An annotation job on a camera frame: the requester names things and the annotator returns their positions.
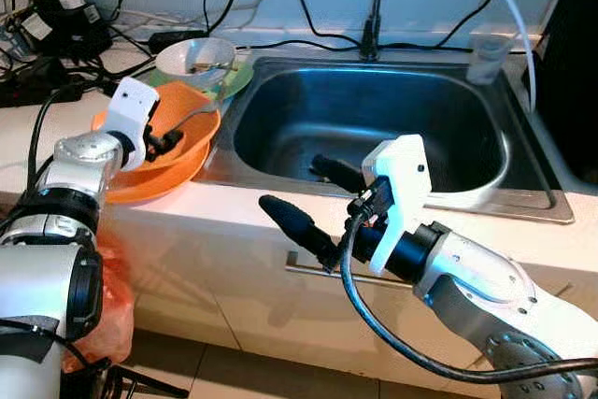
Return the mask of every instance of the floor tile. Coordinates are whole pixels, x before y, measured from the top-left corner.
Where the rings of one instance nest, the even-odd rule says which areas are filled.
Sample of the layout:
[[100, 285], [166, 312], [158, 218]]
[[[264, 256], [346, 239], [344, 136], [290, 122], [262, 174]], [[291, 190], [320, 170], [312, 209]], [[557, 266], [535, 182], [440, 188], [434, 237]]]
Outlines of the floor tile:
[[461, 396], [450, 392], [435, 392], [423, 388], [402, 385], [400, 383], [380, 382], [379, 399], [471, 399], [470, 396]]
[[378, 381], [208, 346], [191, 399], [377, 399]]
[[[203, 343], [135, 329], [133, 350], [123, 365], [145, 376], [188, 390], [205, 349]], [[162, 397], [141, 386], [136, 391], [140, 393], [135, 393], [135, 399]]]

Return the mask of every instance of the countertop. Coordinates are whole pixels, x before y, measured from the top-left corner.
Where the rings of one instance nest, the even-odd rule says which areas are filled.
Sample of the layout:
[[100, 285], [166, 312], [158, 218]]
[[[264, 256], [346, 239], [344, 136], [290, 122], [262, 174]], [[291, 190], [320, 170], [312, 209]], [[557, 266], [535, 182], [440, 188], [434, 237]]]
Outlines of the countertop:
[[[268, 55], [316, 58], [355, 58], [355, 55], [331, 55], [320, 50], [268, 50]], [[261, 53], [253, 52], [251, 57]], [[107, 67], [119, 70], [142, 60], [143, 56], [127, 46], [117, 46], [104, 55]], [[387, 52], [385, 59], [405, 61], [422, 58], [413, 52]], [[463, 55], [434, 55], [434, 61], [466, 61]], [[509, 77], [516, 93], [522, 87], [518, 77]], [[106, 108], [109, 98], [98, 92], [85, 93], [72, 104], [58, 104], [50, 108], [45, 120], [38, 148], [39, 164], [52, 154], [54, 142], [62, 137], [89, 130], [94, 114]], [[25, 184], [26, 155], [31, 130], [39, 109], [19, 107], [0, 109], [0, 205], [16, 201]], [[165, 220], [177, 217], [195, 218], [198, 223], [238, 223], [262, 228], [275, 228], [257, 206], [260, 195], [255, 189], [242, 189], [205, 182], [186, 182], [162, 198], [130, 205], [107, 207], [105, 213], [159, 214]], [[316, 220], [318, 226], [332, 235], [340, 236], [346, 217], [348, 200], [336, 197], [276, 192], [294, 202]], [[500, 250], [522, 262], [533, 275], [541, 278], [561, 278], [567, 282], [583, 281], [598, 292], [598, 196], [567, 192], [566, 198], [575, 214], [575, 222], [568, 225], [538, 223], [475, 215], [462, 212], [425, 208], [424, 222], [440, 221], [456, 232], [466, 235], [489, 248]]]

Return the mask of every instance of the sink basin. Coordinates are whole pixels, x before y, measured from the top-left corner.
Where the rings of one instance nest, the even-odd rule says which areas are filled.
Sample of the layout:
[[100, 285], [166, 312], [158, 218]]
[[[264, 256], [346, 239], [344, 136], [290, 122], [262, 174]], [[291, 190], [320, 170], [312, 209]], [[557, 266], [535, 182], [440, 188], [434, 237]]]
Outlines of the sink basin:
[[571, 209], [504, 77], [478, 87], [462, 64], [262, 58], [224, 115], [198, 179], [343, 195], [311, 170], [321, 153], [356, 167], [379, 142], [423, 137], [427, 206], [570, 222]]

